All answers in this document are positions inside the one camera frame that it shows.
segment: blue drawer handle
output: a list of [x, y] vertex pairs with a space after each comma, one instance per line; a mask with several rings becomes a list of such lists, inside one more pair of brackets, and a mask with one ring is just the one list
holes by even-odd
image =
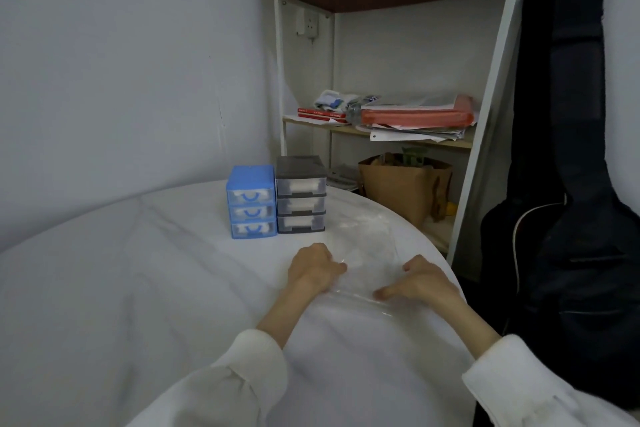
[[247, 210], [244, 210], [244, 214], [246, 214], [249, 218], [257, 218], [258, 216], [260, 216], [260, 211], [262, 210], [259, 209], [255, 213], [249, 213]]
[[256, 199], [258, 199], [260, 197], [260, 193], [256, 192], [254, 197], [246, 197], [246, 193], [244, 192], [244, 193], [242, 193], [242, 197], [244, 197], [244, 199], [246, 201], [251, 202], [251, 201], [255, 201]]

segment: white shirt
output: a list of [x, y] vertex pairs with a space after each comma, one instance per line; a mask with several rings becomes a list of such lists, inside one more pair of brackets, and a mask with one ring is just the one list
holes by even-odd
[[[638, 422], [553, 374], [517, 336], [507, 336], [463, 375], [499, 427], [628, 427]], [[213, 365], [176, 383], [129, 427], [264, 425], [287, 389], [287, 364], [266, 333], [240, 333]]]

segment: white table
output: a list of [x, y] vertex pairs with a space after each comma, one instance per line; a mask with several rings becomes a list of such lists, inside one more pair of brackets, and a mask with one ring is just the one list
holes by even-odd
[[[233, 240], [225, 182], [86, 214], [0, 255], [0, 425], [120, 426], [215, 361], [268, 309], [294, 253], [340, 220], [383, 214], [400, 259], [436, 248], [379, 204], [330, 189], [320, 234]], [[312, 305], [285, 349], [270, 426], [460, 426], [471, 358], [428, 309], [386, 318]]]

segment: guitar case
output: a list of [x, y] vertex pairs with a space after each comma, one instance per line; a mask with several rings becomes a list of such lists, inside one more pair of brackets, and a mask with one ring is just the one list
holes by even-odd
[[605, 162], [603, 0], [524, 0], [507, 198], [479, 313], [575, 388], [640, 406], [640, 219]]

